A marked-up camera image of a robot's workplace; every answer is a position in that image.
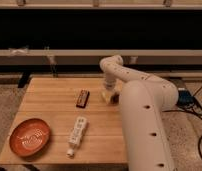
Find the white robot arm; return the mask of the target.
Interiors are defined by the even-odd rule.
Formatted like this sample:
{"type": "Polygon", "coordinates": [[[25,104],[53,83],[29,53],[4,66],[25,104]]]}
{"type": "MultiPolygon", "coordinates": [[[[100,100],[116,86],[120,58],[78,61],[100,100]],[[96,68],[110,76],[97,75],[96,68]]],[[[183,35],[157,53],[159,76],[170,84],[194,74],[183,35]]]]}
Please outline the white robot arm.
{"type": "Polygon", "coordinates": [[[124,82],[119,112],[129,171],[177,171],[161,119],[162,111],[176,105],[177,87],[156,75],[124,67],[120,55],[103,58],[100,68],[106,90],[113,91],[117,79],[124,82]]]}

